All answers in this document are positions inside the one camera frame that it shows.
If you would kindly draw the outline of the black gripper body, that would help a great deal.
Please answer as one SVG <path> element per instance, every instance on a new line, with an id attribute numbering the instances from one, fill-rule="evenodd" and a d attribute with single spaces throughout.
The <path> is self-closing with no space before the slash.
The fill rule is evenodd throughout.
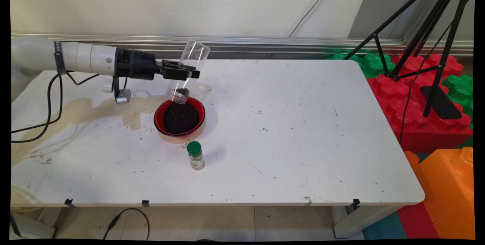
<path id="1" fill-rule="evenodd" d="M 161 75 L 161 68 L 156 65 L 154 53 L 116 48 L 115 77 L 153 80 Z"/>

